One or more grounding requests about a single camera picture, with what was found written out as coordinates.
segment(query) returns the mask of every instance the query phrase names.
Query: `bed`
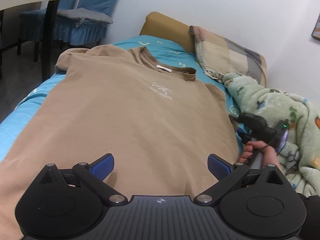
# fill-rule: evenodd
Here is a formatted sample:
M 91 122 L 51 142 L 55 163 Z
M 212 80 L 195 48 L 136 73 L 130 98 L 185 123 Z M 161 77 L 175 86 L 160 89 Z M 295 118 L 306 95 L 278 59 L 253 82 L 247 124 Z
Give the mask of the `bed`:
M 196 77 L 202 82 L 216 85 L 225 92 L 226 109 L 233 115 L 238 115 L 239 107 L 225 86 L 204 74 L 194 55 L 194 43 L 188 33 L 188 26 L 160 13 L 153 12 L 139 36 L 117 42 L 114 45 L 123 49 L 146 46 L 159 61 L 176 67 L 192 67 L 196 69 Z M 54 74 L 39 87 L 30 92 L 15 108 L 15 110 L 0 123 L 0 161 L 3 160 L 11 145 L 27 125 L 30 119 L 45 100 L 50 90 L 65 77 L 65 73 Z
M 139 36 L 114 45 L 66 51 L 57 68 L 67 63 L 68 71 L 56 72 L 0 124 L 2 238 L 21 237 L 14 207 L 46 163 L 69 169 L 112 153 L 115 168 L 104 182 L 130 198 L 194 197 L 217 182 L 206 168 L 209 154 L 237 161 L 228 112 L 239 108 L 203 73 L 187 25 L 152 13 Z

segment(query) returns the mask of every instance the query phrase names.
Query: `gray cushion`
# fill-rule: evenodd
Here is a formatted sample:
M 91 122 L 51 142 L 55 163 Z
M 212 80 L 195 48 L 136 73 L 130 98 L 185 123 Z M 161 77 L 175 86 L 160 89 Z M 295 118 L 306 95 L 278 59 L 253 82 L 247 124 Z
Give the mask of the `gray cushion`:
M 85 8 L 58 10 L 57 15 L 69 18 L 71 20 L 79 21 L 76 23 L 76 27 L 80 26 L 86 19 L 94 22 L 100 22 L 104 26 L 108 26 L 111 23 L 113 23 L 113 21 L 108 15 L 104 13 L 90 11 Z

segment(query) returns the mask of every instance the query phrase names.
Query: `fingers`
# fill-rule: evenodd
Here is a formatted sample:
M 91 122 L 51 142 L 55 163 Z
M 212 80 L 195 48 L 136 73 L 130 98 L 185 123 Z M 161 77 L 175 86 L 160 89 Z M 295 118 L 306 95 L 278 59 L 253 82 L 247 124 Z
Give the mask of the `fingers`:
M 253 147 L 252 147 L 252 145 L 246 144 L 246 146 L 243 148 L 242 151 L 243 152 L 252 152 L 253 151 Z
M 240 158 L 238 159 L 238 162 L 240 163 L 246 163 L 247 160 L 252 156 L 251 152 L 243 152 L 240 156 Z
M 251 145 L 254 150 L 259 150 L 266 147 L 268 144 L 266 144 L 264 141 L 256 141 L 256 142 L 249 141 L 247 142 L 246 145 Z

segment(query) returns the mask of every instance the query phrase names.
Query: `blue gripper pad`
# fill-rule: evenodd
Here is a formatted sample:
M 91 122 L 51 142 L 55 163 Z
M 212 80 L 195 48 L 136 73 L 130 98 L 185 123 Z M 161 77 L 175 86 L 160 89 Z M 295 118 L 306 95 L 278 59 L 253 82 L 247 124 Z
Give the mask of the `blue gripper pad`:
M 219 156 L 210 154 L 208 157 L 208 169 L 217 180 L 222 180 L 234 170 L 234 167 Z
M 115 159 L 111 153 L 103 155 L 101 158 L 89 165 L 89 171 L 100 180 L 104 180 L 113 171 Z

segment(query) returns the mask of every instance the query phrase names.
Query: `white wall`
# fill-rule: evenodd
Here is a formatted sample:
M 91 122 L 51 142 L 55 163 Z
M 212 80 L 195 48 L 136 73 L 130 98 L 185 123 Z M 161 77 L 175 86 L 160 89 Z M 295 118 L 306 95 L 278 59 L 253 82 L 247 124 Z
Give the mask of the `white wall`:
M 320 0 L 308 0 L 300 20 L 268 71 L 268 86 L 311 100 L 320 106 L 320 41 L 310 34 L 319 17 Z
M 310 36 L 320 0 L 118 0 L 104 43 L 138 35 L 152 11 L 199 25 L 261 53 L 269 68 L 269 87 L 318 100 L 320 105 L 311 84 L 301 82 L 303 73 L 313 76 L 314 69 L 320 71 L 316 67 L 320 45 Z

